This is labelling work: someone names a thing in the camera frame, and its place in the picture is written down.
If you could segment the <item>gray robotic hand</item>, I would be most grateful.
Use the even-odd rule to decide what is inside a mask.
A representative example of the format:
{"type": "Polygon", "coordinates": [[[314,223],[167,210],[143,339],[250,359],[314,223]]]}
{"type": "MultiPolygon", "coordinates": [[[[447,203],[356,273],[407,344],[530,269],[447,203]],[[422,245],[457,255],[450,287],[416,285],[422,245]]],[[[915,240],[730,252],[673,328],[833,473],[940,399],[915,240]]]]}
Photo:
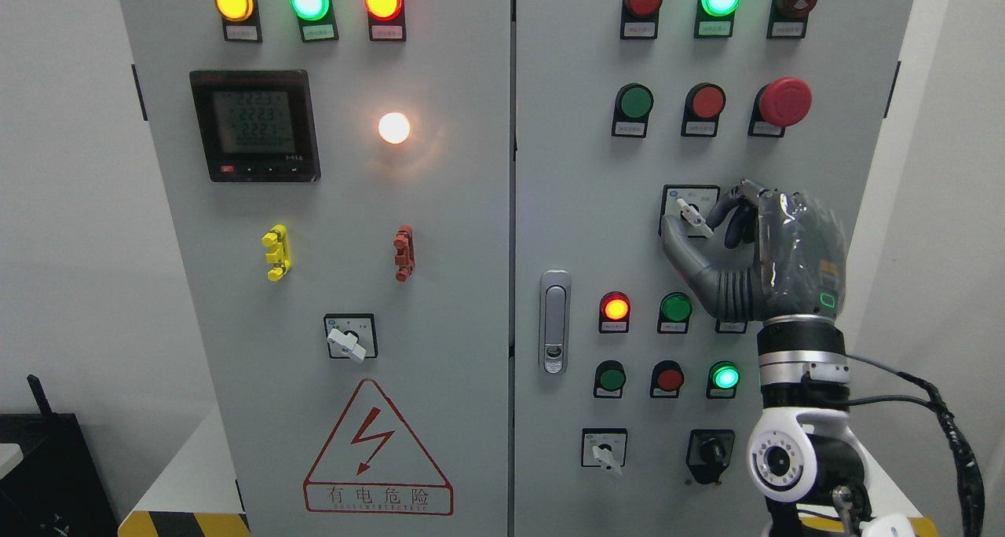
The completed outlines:
{"type": "Polygon", "coordinates": [[[711,264],[689,244],[681,208],[660,220],[665,257],[708,314],[727,323],[788,315],[837,318],[845,297],[848,241],[833,210],[807,194],[743,179],[703,215],[703,222],[714,230],[728,214],[725,247],[754,247],[746,268],[711,264]]]}

